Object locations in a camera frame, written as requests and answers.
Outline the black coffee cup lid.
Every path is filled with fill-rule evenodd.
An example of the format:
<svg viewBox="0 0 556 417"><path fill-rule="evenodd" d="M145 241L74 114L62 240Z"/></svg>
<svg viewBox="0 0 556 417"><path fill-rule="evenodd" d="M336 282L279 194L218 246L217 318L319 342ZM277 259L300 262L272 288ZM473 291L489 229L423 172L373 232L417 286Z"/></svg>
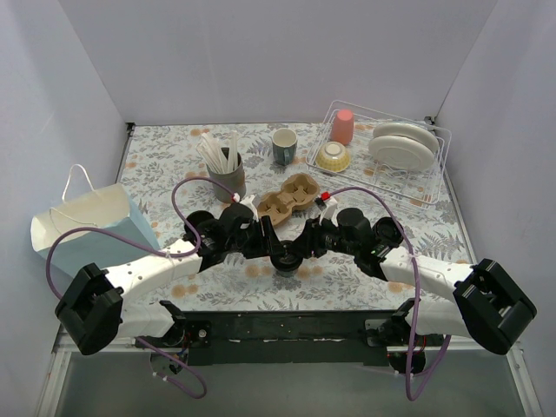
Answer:
<svg viewBox="0 0 556 417"><path fill-rule="evenodd" d="M275 269L278 268L299 268L303 259L295 254L290 254L288 251L282 255L274 255L270 257L270 261Z"/></svg>

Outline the dark takeout coffee cup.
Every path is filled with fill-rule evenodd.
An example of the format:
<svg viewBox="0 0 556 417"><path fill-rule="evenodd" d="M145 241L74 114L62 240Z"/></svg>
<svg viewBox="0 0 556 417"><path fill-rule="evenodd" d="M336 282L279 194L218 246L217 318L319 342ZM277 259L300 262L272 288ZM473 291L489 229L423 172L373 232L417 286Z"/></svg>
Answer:
<svg viewBox="0 0 556 417"><path fill-rule="evenodd" d="M291 276L294 276L296 274L297 270L298 270L298 268L286 268L286 269L278 268L278 269L276 269L276 273L279 276L291 277Z"/></svg>

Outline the white blue paper bag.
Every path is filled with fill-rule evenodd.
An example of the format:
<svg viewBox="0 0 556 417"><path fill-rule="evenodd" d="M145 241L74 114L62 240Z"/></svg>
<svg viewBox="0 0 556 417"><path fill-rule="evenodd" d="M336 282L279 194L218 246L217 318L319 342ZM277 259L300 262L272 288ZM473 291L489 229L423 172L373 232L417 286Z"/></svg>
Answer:
<svg viewBox="0 0 556 417"><path fill-rule="evenodd" d="M155 232L130 199L124 187L114 185L96 189L68 200L48 211L35 215L31 221L32 248L46 257L61 234L80 227L95 227L125 237L147 248L158 250ZM68 275L92 262L100 268L134 261L147 253L107 235L79 232L65 238L56 247L52 264Z"/></svg>

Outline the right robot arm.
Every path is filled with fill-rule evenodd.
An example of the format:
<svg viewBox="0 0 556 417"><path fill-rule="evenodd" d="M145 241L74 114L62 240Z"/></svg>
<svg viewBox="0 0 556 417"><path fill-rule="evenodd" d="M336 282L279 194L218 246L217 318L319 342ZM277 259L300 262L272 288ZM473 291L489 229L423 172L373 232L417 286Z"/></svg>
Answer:
<svg viewBox="0 0 556 417"><path fill-rule="evenodd" d="M506 270L489 259L468 265L411 255L402 240L392 218L372 224L359 209L345 208L334 221L308 220L289 252L305 259L328 251L350 255L365 275L438 295L439 301L415 300L400 308L393 333L403 345L423 335L450 334L506 354L537 314Z"/></svg>

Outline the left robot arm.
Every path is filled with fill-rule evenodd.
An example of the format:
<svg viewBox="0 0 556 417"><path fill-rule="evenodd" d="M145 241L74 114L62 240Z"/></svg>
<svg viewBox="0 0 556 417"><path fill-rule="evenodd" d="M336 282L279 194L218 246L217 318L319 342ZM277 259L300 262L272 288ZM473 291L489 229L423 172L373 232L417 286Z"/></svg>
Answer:
<svg viewBox="0 0 556 417"><path fill-rule="evenodd" d="M193 229L163 256L147 255L108 268L91 263L76 273L56 306L56 317L82 354L95 354L117 338L136 336L176 347L185 335L181 310L169 301L137 306L135 300L218 265L230 253L247 259L277 259L286 253L269 216L257 219L243 204L230 205L219 217L199 210L187 220Z"/></svg>

